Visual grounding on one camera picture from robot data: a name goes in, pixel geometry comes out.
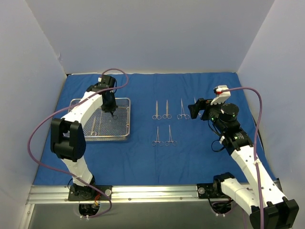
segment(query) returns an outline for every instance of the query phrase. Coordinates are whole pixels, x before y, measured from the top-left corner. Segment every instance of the robotic arm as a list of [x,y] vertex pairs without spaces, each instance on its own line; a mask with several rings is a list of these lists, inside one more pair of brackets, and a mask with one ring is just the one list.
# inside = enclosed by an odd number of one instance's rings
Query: robotic arm
[[288,200],[281,190],[275,185],[268,175],[259,158],[254,161],[253,143],[248,134],[240,127],[237,121],[239,108],[234,104],[225,104],[230,97],[230,92],[222,92],[228,89],[226,85],[214,88],[216,98],[198,99],[188,108],[191,118],[195,119],[200,110],[204,110],[201,117],[204,121],[211,121],[214,128],[220,132],[219,142],[227,150],[228,154],[242,169],[254,195],[244,188],[230,173],[214,177],[214,192],[221,193],[232,198],[250,216],[250,222],[254,229],[260,228],[260,209],[258,180],[255,164],[260,170],[265,229],[291,228],[299,206],[294,199]]
[[[117,108],[114,92],[106,91],[87,99],[95,92],[114,87],[116,80],[109,75],[102,75],[99,82],[91,85],[85,92],[83,104],[74,107],[61,119],[54,118],[51,122],[51,151],[54,152],[67,166],[68,170],[90,185],[95,185],[94,176],[89,171],[84,159],[86,141],[82,127],[86,124],[98,107],[104,112],[113,112]],[[85,186],[78,179],[73,177],[74,194],[82,195],[90,199],[95,191]]]

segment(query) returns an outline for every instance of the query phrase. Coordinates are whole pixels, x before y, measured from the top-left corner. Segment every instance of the wire mesh tray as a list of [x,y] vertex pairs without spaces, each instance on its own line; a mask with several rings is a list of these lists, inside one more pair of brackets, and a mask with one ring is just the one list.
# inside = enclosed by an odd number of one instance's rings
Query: wire mesh tray
[[[79,103],[81,99],[72,99],[70,105]],[[130,135],[130,99],[116,98],[118,108],[115,110],[114,117],[110,113],[102,111],[101,107],[96,109],[83,127],[86,141],[123,141]]]

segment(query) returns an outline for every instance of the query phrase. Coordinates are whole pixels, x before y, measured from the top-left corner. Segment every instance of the surgical scissors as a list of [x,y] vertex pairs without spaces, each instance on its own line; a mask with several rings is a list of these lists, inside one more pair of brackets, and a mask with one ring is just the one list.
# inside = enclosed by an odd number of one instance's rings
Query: surgical scissors
[[91,131],[89,131],[89,132],[87,133],[87,135],[89,135],[89,136],[96,136],[96,132],[94,131],[95,121],[96,121],[96,117],[94,117],[94,119],[93,119],[93,124],[92,124]]
[[156,115],[153,115],[152,119],[161,119],[161,115],[158,115],[158,100],[156,101]]
[[163,118],[171,119],[172,115],[168,114],[168,100],[166,100],[166,114],[163,115]]
[[159,127],[157,126],[157,139],[152,141],[152,146],[156,146],[159,143],[159,146],[163,146],[164,143],[159,141]]
[[184,116],[185,119],[190,118],[190,116],[188,114],[185,114],[185,112],[184,112],[183,102],[182,102],[182,98],[181,98],[181,114],[177,115],[177,118],[182,119],[182,116]]
[[176,146],[177,141],[173,141],[173,139],[172,139],[171,125],[168,125],[168,128],[169,128],[169,139],[168,139],[168,141],[165,142],[165,146],[169,146],[170,143],[172,143],[173,146]]
[[[196,99],[195,99],[195,97],[194,97],[194,102],[196,103]],[[198,112],[198,115],[199,115],[199,117],[201,117],[201,116],[202,116],[202,114],[201,114],[200,112]]]

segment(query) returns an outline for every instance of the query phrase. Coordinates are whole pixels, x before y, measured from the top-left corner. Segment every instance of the gray floor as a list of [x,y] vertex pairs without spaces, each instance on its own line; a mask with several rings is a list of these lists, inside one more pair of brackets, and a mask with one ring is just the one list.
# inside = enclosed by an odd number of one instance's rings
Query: gray floor
[[[78,205],[36,204],[30,229],[243,229],[238,206],[226,217],[211,212],[207,202],[116,203],[102,217],[80,220]],[[247,217],[247,228],[251,229]]]

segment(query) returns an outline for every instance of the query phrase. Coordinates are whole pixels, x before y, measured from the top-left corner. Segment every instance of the blue table surface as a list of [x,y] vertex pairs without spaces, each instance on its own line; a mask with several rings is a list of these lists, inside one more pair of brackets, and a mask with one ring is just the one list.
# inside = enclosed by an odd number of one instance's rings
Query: blue table surface
[[[98,74],[70,75],[64,84],[56,110],[70,104],[74,98],[82,98],[85,90],[97,83]],[[113,75],[122,85],[123,75]],[[182,98],[185,113],[194,97],[214,98],[213,88],[226,84],[229,88],[241,86],[235,73],[186,73],[186,74],[130,74],[129,84],[118,90],[115,96],[131,100],[131,135],[121,142],[88,142],[85,159],[98,185],[186,185],[211,183],[214,175],[232,173],[239,182],[247,182],[239,166],[226,150],[215,153],[212,141],[217,136],[207,122],[197,119],[178,120]],[[158,100],[159,114],[165,114],[166,100],[172,119],[153,120]],[[254,139],[255,125],[243,91],[231,93],[227,100],[240,108],[238,120],[242,128]],[[159,126],[161,141],[168,140],[171,125],[173,140],[177,146],[152,146]],[[267,172],[274,179],[264,156],[261,144],[257,153]],[[50,166],[67,170],[65,164],[50,150],[50,133],[46,140],[41,161]],[[35,185],[66,185],[70,176],[39,167]]]

